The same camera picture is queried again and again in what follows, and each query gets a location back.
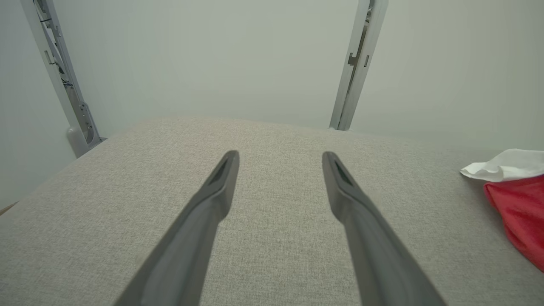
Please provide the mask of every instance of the metal bracket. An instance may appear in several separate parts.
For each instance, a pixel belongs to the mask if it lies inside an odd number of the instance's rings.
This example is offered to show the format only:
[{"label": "metal bracket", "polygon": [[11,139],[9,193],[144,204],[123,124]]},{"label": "metal bracket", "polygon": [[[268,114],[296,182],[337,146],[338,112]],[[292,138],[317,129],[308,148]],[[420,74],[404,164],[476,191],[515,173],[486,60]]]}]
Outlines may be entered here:
[{"label": "metal bracket", "polygon": [[48,34],[46,28],[43,27],[44,33],[53,52],[53,56],[56,58],[56,61],[53,62],[53,64],[56,63],[59,65],[63,72],[63,74],[61,74],[61,78],[63,79],[64,88],[70,100],[70,104],[72,104],[73,111],[76,114],[77,121],[79,122],[79,127],[85,136],[85,142],[88,149],[92,149],[101,142],[100,135],[98,134],[98,130],[92,118],[89,106],[83,100],[83,94],[79,87],[72,61],[70,60],[70,55],[68,54],[68,49],[62,35],[62,30],[59,24],[57,12],[55,11],[54,3],[52,0],[36,0],[36,2],[39,6],[39,10],[42,12],[42,24],[45,24],[45,27],[50,28],[53,32],[55,43],[51,41],[50,35]]},{"label": "metal bracket", "polygon": [[[376,47],[387,4],[388,0],[371,0],[369,6],[365,7],[363,0],[359,2],[347,59],[329,125],[335,130],[345,131],[351,125],[363,89],[364,79],[368,72],[368,66]],[[358,64],[361,57],[365,59],[364,65]]]}]

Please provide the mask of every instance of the fabric cushion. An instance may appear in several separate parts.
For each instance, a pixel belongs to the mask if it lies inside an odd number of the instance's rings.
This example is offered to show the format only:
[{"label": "fabric cushion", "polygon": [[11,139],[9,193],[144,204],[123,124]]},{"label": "fabric cushion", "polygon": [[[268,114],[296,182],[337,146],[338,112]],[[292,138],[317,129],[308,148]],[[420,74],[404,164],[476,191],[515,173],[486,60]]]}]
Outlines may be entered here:
[{"label": "fabric cushion", "polygon": [[201,305],[357,305],[321,155],[334,151],[449,305],[543,305],[544,275],[459,169],[496,151],[165,118],[111,137],[0,217],[2,305],[110,305],[221,156],[240,152]]}]

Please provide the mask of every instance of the white paper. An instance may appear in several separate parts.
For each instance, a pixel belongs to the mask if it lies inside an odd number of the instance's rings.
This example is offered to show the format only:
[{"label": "white paper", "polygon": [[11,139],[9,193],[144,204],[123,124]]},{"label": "white paper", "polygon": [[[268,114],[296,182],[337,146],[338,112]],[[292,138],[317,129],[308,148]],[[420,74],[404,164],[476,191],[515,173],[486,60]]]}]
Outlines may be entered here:
[{"label": "white paper", "polygon": [[461,174],[489,182],[533,178],[544,174],[544,151],[508,149],[488,162],[471,163]]}]

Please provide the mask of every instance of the red towel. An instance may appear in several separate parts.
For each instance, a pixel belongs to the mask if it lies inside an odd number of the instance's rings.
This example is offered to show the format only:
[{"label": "red towel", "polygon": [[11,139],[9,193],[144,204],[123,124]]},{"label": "red towel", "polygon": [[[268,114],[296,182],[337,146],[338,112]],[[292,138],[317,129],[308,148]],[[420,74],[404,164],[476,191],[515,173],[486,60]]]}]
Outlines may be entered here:
[{"label": "red towel", "polygon": [[544,272],[544,175],[488,182],[484,191],[503,217],[510,242]]}]

